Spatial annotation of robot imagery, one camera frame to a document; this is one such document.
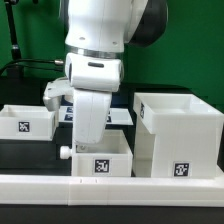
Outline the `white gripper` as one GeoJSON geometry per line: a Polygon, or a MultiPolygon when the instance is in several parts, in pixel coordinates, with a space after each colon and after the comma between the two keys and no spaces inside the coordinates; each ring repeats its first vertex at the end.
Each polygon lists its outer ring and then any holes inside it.
{"type": "Polygon", "coordinates": [[[102,139],[111,105],[110,92],[74,90],[73,140],[76,145],[97,144],[102,139]]]}

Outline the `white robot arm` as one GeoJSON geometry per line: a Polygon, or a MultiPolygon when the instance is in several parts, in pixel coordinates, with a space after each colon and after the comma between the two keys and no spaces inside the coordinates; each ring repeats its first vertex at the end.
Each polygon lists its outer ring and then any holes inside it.
{"type": "Polygon", "coordinates": [[[123,75],[126,44],[147,47],[164,33],[167,0],[61,0],[68,28],[65,74],[73,88],[73,140],[98,143],[123,75]]]}

